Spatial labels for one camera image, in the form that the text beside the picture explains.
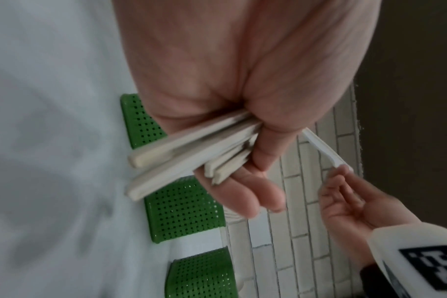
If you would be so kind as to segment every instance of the green plastic basket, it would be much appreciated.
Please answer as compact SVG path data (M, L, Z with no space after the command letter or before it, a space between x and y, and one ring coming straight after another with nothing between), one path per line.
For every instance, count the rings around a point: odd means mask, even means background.
M133 149L166 137L158 123L145 112L137 94L122 95L120 105Z
M145 208L154 243L225 226L224 208L194 176L147 196Z
M175 260L165 284L166 298L238 298L228 247Z

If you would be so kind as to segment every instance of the human hand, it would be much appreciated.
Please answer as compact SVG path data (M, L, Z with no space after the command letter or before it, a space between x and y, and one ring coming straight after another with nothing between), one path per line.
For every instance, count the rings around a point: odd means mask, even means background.
M285 208L265 171L341 97L374 31L380 0L115 0L146 111L171 134L245 107L263 122L252 159L218 186L245 217Z
M398 199L346 165L328 173L319 202L329 234L360 269L375 263L367 244L375 228L420 222Z

